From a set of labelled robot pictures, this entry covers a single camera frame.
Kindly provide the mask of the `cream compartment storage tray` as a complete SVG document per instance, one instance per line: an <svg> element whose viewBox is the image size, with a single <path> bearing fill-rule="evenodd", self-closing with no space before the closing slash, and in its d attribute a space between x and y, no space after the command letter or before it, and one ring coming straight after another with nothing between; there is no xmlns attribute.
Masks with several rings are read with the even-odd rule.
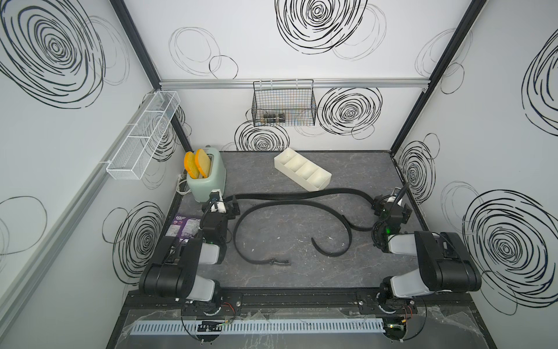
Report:
<svg viewBox="0 0 558 349"><path fill-rule="evenodd" d="M274 158L276 170L309 192L325 189L332 174L291 148Z"/></svg>

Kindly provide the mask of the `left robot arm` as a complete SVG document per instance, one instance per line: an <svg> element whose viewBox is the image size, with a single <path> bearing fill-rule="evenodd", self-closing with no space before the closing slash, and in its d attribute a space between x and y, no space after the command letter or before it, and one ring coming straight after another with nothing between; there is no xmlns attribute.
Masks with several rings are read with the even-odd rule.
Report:
<svg viewBox="0 0 558 349"><path fill-rule="evenodd" d="M235 196L219 190L202 206L198 232L192 238L165 236L146 265L138 284L142 295L218 303L219 282L198 275L200 265L219 265L228 250L228 222L240 215Z"/></svg>

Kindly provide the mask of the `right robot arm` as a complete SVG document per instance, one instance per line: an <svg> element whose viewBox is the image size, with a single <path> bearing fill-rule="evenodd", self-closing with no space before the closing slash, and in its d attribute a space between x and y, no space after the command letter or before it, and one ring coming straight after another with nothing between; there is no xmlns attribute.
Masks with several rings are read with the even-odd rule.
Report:
<svg viewBox="0 0 558 349"><path fill-rule="evenodd" d="M408 186L390 195L377 196L372 208L378 221L371 229L374 245L388 254L417 258L418 268L399 276L386 277L377 299L412 299L438 292L468 293L481 289L482 276L457 233L415 231L403 233L413 210L403 197Z"/></svg>

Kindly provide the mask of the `right toast slice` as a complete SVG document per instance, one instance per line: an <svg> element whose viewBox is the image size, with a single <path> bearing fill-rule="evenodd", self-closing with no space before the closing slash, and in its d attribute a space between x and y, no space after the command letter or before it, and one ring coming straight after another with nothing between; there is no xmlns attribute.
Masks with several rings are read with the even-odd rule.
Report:
<svg viewBox="0 0 558 349"><path fill-rule="evenodd" d="M196 151L196 154L194 155L194 163L201 177L209 177L211 159L205 150L200 148Z"/></svg>

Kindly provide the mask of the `toast slice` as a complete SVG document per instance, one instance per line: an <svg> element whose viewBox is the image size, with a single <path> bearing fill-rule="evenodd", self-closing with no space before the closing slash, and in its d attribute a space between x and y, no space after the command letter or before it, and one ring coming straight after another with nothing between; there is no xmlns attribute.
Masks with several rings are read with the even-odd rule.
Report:
<svg viewBox="0 0 558 349"><path fill-rule="evenodd" d="M194 155L194 163L201 177L209 177L211 159L205 150L200 148L196 151L196 154Z"/></svg>
<svg viewBox="0 0 558 349"><path fill-rule="evenodd" d="M188 151L185 154L184 157L184 168L187 172L187 174L190 176L190 178L192 179L198 179L200 172L198 170L198 167L196 165L196 161L195 161L195 154L192 151Z"/></svg>

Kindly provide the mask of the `mint green toaster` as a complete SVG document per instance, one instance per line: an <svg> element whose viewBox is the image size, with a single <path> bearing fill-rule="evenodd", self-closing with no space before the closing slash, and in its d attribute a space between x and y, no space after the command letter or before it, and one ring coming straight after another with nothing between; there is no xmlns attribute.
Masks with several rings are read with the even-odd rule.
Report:
<svg viewBox="0 0 558 349"><path fill-rule="evenodd" d="M226 169L221 157L221 153L212 147L203 149L209 156L210 167L207 177L199 177L193 179L187 174L187 186L190 189L194 199L198 203L207 202L210 193L219 190L221 194L225 193Z"/></svg>

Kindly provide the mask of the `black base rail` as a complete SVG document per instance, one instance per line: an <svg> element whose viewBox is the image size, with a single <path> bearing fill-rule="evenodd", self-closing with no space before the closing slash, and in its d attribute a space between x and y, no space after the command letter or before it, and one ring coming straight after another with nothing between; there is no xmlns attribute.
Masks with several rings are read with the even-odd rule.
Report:
<svg viewBox="0 0 558 349"><path fill-rule="evenodd" d="M443 293L413 299L388 298L376 287L353 288L236 288L225 287L217 298L209 302L182 298L160 298L131 291L122 306L121 314L129 311L173 311L188 316L241 315L263 309L347 308L359 314L383 314L385 311L404 311L411 314L418 307L433 305L471 305L468 294Z"/></svg>

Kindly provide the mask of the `purple snack packet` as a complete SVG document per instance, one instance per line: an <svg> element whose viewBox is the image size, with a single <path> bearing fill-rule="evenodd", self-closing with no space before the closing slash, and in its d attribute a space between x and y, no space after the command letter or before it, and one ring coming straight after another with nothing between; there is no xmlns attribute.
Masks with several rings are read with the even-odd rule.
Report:
<svg viewBox="0 0 558 349"><path fill-rule="evenodd" d="M199 231L201 218L191 215L175 215L165 236L178 238L180 241L193 238Z"/></svg>

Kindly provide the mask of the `left toast slice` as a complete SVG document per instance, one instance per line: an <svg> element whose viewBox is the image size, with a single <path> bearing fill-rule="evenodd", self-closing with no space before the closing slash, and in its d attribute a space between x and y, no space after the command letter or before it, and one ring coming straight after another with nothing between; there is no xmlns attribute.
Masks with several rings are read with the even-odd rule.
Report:
<svg viewBox="0 0 558 349"><path fill-rule="evenodd" d="M184 168L187 172L187 174L190 176L190 178L192 179L198 179L200 172L198 170L198 167L196 165L196 161L195 161L195 154L192 151L188 151L185 154L184 157Z"/></svg>

